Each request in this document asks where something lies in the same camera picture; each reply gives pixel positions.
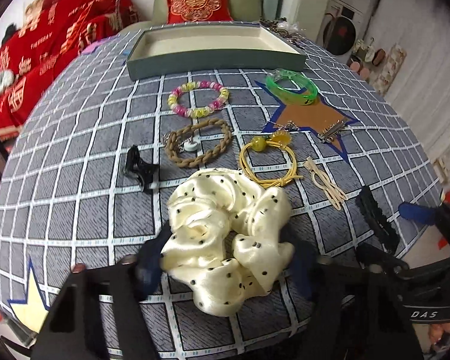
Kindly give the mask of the beige wooden hair clip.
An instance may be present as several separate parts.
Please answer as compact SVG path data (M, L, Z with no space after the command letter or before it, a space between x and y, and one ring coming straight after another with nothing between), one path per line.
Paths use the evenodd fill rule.
M337 210L342 209L343 203L348 200L345 192L339 188L325 171L318 168L311 157L308 157L304 162L305 169L310 173L313 184L321 189L330 204Z

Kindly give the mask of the silver metal hair clip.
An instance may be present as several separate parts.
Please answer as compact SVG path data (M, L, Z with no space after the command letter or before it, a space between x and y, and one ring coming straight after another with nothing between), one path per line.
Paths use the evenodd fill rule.
M349 118L337 120L335 123L330 124L322 130L322 132L318 134L318 138L322 143L332 144L340 135L340 132L346 127L348 122L350 122Z

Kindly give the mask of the cream polka dot scrunchie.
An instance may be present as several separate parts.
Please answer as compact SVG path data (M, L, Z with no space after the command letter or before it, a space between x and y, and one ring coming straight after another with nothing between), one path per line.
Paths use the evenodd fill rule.
M191 289L204 313L227 317L265 297L292 261L294 246L280 239L292 206L280 187L265 189L238 170L199 170L170 195L167 210L161 268Z

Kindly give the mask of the small black claw clip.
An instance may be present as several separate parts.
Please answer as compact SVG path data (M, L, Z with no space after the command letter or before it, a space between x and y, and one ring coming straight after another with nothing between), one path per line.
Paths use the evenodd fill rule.
M148 195L152 193L153 178L158 170L158 164L147 163L140 157L140 151L136 145L130 147L122 173L126 178L138 181L143 193Z

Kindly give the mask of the green translucent bangle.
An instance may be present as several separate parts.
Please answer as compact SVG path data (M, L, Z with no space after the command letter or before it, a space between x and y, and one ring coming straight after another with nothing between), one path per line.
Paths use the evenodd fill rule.
M275 69L266 76L266 88L285 105L309 106L318 98L315 83L300 72Z

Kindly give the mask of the grey shallow tray box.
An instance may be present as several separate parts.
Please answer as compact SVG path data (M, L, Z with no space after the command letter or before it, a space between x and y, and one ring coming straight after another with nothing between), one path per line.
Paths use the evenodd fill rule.
M127 57L132 80L212 69L277 69L300 72L306 55L255 22L217 21L144 30Z

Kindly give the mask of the pile of spare jewelry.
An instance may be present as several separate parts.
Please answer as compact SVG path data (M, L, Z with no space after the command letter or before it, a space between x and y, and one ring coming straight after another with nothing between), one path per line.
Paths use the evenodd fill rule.
M297 23L289 23L286 18L261 19L260 24L297 47L304 42L304 36Z

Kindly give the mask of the brown star paper marker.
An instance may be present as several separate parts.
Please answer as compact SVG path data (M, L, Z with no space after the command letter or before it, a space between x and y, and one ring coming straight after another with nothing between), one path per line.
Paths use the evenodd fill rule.
M315 103L309 106L285 105L268 91L265 84L258 81L256 84L267 94L272 96L279 104L277 110L265 124L262 130L263 133L274 133L274 131L291 123L292 131L311 132L318 138L319 133L339 119L350 119L346 127L358 122L358 120L352 116L348 116L343 111L331 106L321 94L318 94ZM341 132L332 144L327 145L329 145L344 161L347 163L350 162L348 151L341 137Z

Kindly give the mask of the grey checked tablecloth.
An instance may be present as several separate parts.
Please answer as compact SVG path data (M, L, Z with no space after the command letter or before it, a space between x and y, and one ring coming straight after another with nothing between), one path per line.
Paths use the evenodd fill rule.
M260 133L279 104L256 82L263 69L184 72L134 83L126 55L138 40L133 32L78 58L54 82L17 139L0 185L0 309L25 295L31 259L46 303L57 296L74 263L104 267L136 252L167 217L166 202L190 171L174 166L161 138L183 127L167 108L170 91L183 81L214 80L230 89L221 113L232 143L216 163L234 168L245 141ZM349 163L311 132L294 133L300 159L311 157L347 193L337 211L309 178L287 188L292 224L302 238L345 263L354 249L373 242L353 198L368 185L400 236L404 254L422 233L402 219L403 202L435 206L441 186L416 137L397 113L347 66L314 43L300 45L305 74L326 101L357 119L342 134ZM122 173L127 152L158 164L152 193Z

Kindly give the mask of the cream star paper marker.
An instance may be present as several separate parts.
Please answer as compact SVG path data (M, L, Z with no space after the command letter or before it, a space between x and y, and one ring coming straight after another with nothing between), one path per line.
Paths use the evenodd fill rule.
M13 316L26 328L39 333L49 313L49 306L40 290L39 282L31 259L26 271L25 295L21 298L9 299L9 307Z

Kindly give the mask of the slipper rack with slippers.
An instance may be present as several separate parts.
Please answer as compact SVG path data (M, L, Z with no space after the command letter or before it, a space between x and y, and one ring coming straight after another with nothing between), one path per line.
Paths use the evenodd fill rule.
M389 51L373 46L375 39L365 42L358 39L352 49L347 65L382 97L400 72L407 57L406 50L394 44Z

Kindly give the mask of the white washing machine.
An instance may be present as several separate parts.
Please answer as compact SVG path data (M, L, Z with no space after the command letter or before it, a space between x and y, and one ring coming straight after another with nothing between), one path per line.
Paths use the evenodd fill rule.
M316 43L346 63L363 38L379 0L328 0Z

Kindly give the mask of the pink star paper marker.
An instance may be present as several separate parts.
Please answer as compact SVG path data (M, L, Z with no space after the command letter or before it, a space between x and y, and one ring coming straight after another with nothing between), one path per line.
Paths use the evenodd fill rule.
M91 43L90 45L86 46L86 47L82 50L81 54L82 54L82 55L91 55L92 53L95 52L95 50L96 50L97 48L99 48L99 47L101 47L101 46L103 46L103 45L109 43L109 42L112 41L114 38L115 38L115 37L107 37L107 38L101 39L101 40L99 40L99 41L94 41L94 42Z

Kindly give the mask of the red embroidered cushion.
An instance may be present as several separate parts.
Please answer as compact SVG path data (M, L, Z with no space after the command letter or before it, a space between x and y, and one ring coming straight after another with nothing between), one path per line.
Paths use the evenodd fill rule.
M233 21L228 0L166 0L167 24Z

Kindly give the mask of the red printed bedspread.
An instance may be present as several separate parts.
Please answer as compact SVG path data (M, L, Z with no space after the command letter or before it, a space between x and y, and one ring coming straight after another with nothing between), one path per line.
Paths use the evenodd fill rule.
M16 137L44 92L86 47L138 20L131 0L41 0L0 47L0 139Z

